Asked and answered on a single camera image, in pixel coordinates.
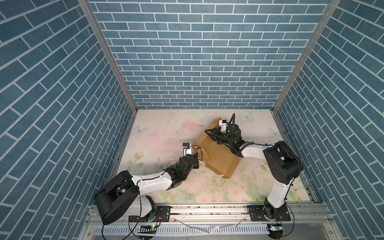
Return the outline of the brown cardboard paper box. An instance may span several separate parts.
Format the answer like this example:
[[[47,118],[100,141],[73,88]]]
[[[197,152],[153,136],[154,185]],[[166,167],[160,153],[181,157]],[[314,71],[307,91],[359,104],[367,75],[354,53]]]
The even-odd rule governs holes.
[[[222,175],[222,178],[229,179],[241,161],[241,157],[233,155],[225,145],[218,145],[215,141],[203,132],[194,143],[194,149],[199,157],[203,158],[206,167]]]

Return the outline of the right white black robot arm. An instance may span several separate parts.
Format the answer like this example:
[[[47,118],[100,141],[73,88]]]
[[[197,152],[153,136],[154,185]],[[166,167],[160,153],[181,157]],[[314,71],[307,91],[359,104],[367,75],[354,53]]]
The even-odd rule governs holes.
[[[205,130],[205,133],[212,141],[228,147],[237,157],[266,160],[274,181],[265,200],[264,211],[273,214],[284,209],[288,192],[303,169],[301,160],[286,142],[259,144],[244,141],[236,124],[219,124],[217,128]]]

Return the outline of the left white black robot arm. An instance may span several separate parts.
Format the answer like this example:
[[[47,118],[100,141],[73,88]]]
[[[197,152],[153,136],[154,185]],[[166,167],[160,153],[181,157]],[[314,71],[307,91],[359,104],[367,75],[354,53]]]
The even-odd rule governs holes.
[[[152,192],[172,190],[184,182],[193,169],[199,168],[198,154],[186,154],[159,173],[131,175],[122,171],[101,187],[94,195],[103,225],[110,225],[124,214],[135,222],[150,222],[158,214],[158,206],[149,196]]]

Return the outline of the left green circuit board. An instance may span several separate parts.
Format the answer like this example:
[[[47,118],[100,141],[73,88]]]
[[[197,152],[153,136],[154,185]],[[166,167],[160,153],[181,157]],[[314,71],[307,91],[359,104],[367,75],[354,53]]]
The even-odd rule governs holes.
[[[157,233],[157,227],[155,226],[140,226],[138,235],[154,235]]]

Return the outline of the green circuit board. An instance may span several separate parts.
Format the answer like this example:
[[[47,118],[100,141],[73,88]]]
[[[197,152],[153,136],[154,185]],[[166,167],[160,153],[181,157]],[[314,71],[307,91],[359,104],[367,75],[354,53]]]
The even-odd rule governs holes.
[[[140,226],[138,235],[154,235],[157,233],[157,227],[155,226]]]
[[[279,232],[279,231],[283,231],[284,228],[282,225],[269,225],[269,231],[270,232]]]

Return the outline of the right green circuit board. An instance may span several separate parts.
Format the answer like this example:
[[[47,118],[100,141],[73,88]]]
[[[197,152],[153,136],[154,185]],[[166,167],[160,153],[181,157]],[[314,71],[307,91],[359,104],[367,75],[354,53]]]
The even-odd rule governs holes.
[[[279,232],[279,231],[283,231],[284,228],[282,225],[269,225],[269,231],[270,232]]]

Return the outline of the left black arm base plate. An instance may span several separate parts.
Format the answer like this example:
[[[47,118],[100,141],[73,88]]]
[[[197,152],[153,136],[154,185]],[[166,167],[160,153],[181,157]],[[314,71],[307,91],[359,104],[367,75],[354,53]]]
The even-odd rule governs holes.
[[[129,221],[132,223],[149,223],[149,222],[169,222],[171,214],[170,206],[156,206],[146,215],[139,217],[138,215],[129,215]]]

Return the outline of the aluminium front rail frame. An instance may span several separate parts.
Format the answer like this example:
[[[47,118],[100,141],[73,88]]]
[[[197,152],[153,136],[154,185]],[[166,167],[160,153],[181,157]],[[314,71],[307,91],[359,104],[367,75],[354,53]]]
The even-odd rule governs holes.
[[[328,208],[322,203],[302,202],[289,203],[288,210],[291,221],[252,222],[246,210],[248,204],[160,204],[170,206],[169,222],[132,223],[129,215],[125,214],[116,222],[103,226],[102,220],[95,207],[91,209],[80,240],[340,240],[342,235],[338,230]],[[137,226],[165,225],[209,225],[209,226],[238,226],[238,225],[282,225],[284,230],[270,232],[268,235],[206,235],[206,236],[177,236],[149,237],[136,236],[133,231]]]

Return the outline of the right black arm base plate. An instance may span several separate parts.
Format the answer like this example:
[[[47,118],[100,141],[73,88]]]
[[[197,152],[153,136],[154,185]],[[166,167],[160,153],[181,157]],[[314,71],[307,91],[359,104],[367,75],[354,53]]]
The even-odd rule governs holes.
[[[282,207],[275,209],[272,206],[263,206],[263,205],[249,205],[246,207],[246,210],[250,214],[252,222],[289,222],[291,221],[291,216],[286,204]]]

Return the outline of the right aluminium corner post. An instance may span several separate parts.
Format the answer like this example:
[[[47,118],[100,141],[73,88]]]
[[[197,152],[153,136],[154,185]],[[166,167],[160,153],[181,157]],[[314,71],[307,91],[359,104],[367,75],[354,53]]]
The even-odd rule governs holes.
[[[308,42],[307,42],[307,44],[303,50],[303,53],[298,58],[296,65],[292,69],[291,75],[288,77],[284,87],[282,88],[281,93],[279,94],[276,102],[273,105],[272,113],[274,115],[277,114],[277,112],[278,112],[279,108],[281,107],[285,97],[287,96],[289,90],[291,89],[291,87],[295,83],[296,78],[298,77],[298,75],[299,75],[300,71],[302,70],[305,62],[307,61],[310,54],[312,53],[316,43],[318,42],[320,36],[322,35],[323,31],[325,30],[328,22],[330,21],[331,17],[333,16],[334,12],[336,11],[340,2],[341,2],[341,0],[331,0],[331,1],[329,1],[327,6],[325,7],[325,10],[324,10],[318,24],[314,28],[314,31],[313,31],[311,37],[309,38],[309,40],[308,40]]]

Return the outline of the aluminium corner post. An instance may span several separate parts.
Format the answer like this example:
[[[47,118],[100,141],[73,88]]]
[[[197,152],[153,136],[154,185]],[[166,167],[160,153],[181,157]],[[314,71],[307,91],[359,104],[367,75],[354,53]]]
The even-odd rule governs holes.
[[[128,101],[129,106],[133,110],[133,113],[136,114],[138,109],[133,101],[133,98],[131,97],[131,94],[129,93],[129,90],[127,88],[127,84],[121,74],[121,71],[119,70],[119,67],[117,65],[117,62],[113,56],[113,53],[108,45],[108,42],[103,34],[103,31],[97,21],[96,15],[91,7],[90,1],[86,0],[78,0],[78,3],[95,35],[95,38],[97,39],[106,59],[108,64],[111,67],[111,70],[114,73],[114,76],[117,79],[117,82],[119,86],[121,87],[126,100]]]
[[[325,30],[328,22],[330,21],[331,17],[333,16],[334,12],[336,11],[340,2],[341,2],[341,0],[331,0],[331,1],[329,1],[327,6],[325,7],[325,10],[324,10],[318,24],[314,28],[314,31],[313,31],[311,37],[309,38],[309,40],[308,40],[308,42],[307,42],[307,44],[303,50],[303,53],[298,58],[296,65],[292,69],[291,75],[288,77],[284,87],[282,88],[281,93],[279,94],[276,102],[273,105],[272,113],[274,115],[277,114],[277,112],[278,112],[279,108],[281,107],[285,97],[287,96],[289,90],[291,89],[291,87],[295,83],[296,78],[298,77],[298,75],[299,75],[300,71],[302,70],[305,62],[307,61],[310,54],[312,53],[316,43],[318,42],[320,36],[322,35],[323,31]]]

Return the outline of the left aluminium corner post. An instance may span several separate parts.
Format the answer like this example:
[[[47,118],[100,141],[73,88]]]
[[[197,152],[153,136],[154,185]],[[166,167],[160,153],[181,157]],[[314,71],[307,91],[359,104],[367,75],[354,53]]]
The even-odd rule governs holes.
[[[133,110],[133,113],[136,114],[138,109],[133,101],[133,98],[131,97],[131,94],[129,93],[129,90],[127,88],[127,84],[121,74],[121,71],[119,70],[119,67],[117,65],[117,62],[113,56],[113,53],[108,45],[108,42],[103,34],[103,31],[97,21],[96,15],[91,7],[90,1],[86,0],[78,0],[78,3],[95,35],[95,38],[97,39],[106,59],[108,64],[111,67],[111,70],[114,73],[114,76],[117,79],[117,82],[119,86],[121,87],[126,100],[128,101],[129,106]]]

